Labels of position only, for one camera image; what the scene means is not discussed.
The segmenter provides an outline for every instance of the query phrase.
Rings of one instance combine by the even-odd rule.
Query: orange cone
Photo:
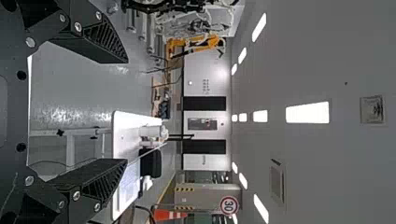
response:
[[[154,210],[154,219],[156,221],[179,219],[179,218],[183,218],[186,216],[187,216],[187,213],[172,212],[172,211],[163,210],[163,209]]]

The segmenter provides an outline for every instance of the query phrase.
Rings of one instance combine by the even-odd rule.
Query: gray floor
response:
[[[106,0],[95,0],[94,4],[106,8]],[[128,52],[128,64],[98,64],[51,43],[41,46],[33,56],[31,130],[110,127],[114,110],[150,115],[151,78],[161,80],[162,74],[141,72],[154,66],[145,44],[136,35],[124,31],[125,19],[121,13],[110,19]],[[176,85],[173,95],[179,97],[179,94],[180,85]],[[176,98],[173,102],[174,116],[166,123],[171,133],[180,132],[178,101]],[[77,161],[94,155],[94,141],[88,137],[80,137],[76,146]],[[151,206],[158,201],[179,167],[176,154],[175,143],[163,149],[163,176],[137,204]],[[31,138],[29,163],[43,160],[65,162],[65,139]],[[59,173],[63,167],[42,163],[35,169],[39,173],[48,170]],[[146,214],[137,212],[134,223],[145,223],[146,219]]]

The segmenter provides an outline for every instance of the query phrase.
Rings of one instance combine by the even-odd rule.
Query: white table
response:
[[[136,115],[132,113],[125,113],[115,111],[112,115],[112,123],[110,129],[75,129],[62,130],[62,137],[66,137],[66,165],[75,165],[76,146],[75,138],[79,135],[88,135],[97,137],[97,144],[95,145],[95,157],[99,158],[114,158],[127,159],[128,167],[125,170],[124,176],[120,182],[119,187],[114,193],[112,201],[107,208],[103,209],[95,221],[98,222],[112,222],[117,220],[119,216],[128,208],[138,197],[140,190],[140,160],[138,153],[141,148],[141,137],[139,136],[139,128],[143,126],[160,126],[163,122],[161,119],[154,117]],[[31,137],[43,136],[60,136],[59,130],[44,130],[31,131]],[[106,134],[111,134],[111,148],[105,147]],[[45,180],[51,179],[55,176],[40,176]]]

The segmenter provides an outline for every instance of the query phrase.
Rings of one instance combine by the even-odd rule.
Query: yellow machine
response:
[[[175,55],[176,47],[184,47],[187,48],[187,50]],[[225,48],[225,39],[218,35],[198,35],[191,38],[170,38],[166,44],[166,59],[172,60],[207,49],[216,49],[220,53],[221,57],[225,53]]]

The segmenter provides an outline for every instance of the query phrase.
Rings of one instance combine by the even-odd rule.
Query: red circle sign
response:
[[[236,214],[239,209],[239,202],[233,196],[227,196],[221,199],[220,210],[226,216]]]

